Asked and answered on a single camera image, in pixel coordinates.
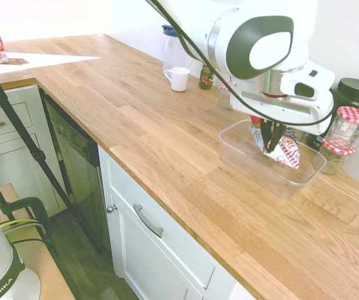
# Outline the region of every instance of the red checkered lid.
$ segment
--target red checkered lid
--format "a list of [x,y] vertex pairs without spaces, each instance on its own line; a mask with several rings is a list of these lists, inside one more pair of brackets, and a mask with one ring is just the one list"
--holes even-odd
[[[227,83],[230,87],[232,87],[232,82],[230,80],[227,80]],[[228,88],[222,82],[220,83],[220,88],[225,89],[226,91],[228,90]]]
[[341,106],[336,111],[343,119],[359,124],[359,109],[352,106]]
[[349,149],[340,149],[346,144],[346,141],[344,139],[331,138],[330,142],[324,139],[323,144],[332,152],[338,153],[340,155],[351,155],[355,152],[355,147],[353,146],[351,146]]

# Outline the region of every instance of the white wall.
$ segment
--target white wall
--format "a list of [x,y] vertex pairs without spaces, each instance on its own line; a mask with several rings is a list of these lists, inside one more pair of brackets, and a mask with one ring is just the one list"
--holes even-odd
[[[145,0],[114,0],[113,22],[106,34],[162,61],[164,34],[161,26],[164,24],[169,23]],[[195,61],[190,69],[191,74],[198,77],[201,63]]]
[[[220,2],[236,4],[242,1]],[[107,33],[162,60],[161,25],[166,23],[145,0],[115,0],[114,18]],[[336,74],[335,86],[341,78],[359,78],[359,1],[319,0],[310,57]]]
[[3,41],[104,33],[113,0],[0,0]]
[[359,79],[359,1],[319,0],[311,59],[341,78]]

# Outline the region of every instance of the jar label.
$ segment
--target jar label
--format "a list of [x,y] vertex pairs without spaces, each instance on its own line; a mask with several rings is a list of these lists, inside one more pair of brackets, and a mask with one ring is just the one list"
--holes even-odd
[[341,130],[342,130],[342,131],[346,131],[346,130],[348,130],[348,127],[349,127],[349,123],[348,123],[348,122],[345,122],[345,123],[342,124]]

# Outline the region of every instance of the wooden floor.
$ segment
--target wooden floor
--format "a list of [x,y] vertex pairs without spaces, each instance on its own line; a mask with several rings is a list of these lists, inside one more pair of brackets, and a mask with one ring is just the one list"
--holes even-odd
[[63,211],[50,221],[49,242],[56,248],[56,263],[77,300],[138,300],[114,273],[109,255],[96,254],[70,213]]

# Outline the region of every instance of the clear plastic pitcher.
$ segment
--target clear plastic pitcher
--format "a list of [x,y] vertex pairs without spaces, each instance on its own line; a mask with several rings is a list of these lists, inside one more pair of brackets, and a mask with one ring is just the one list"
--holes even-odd
[[190,67],[192,57],[190,57],[181,45],[180,39],[174,28],[170,25],[163,25],[164,38],[166,40],[163,56],[163,73],[173,67]]

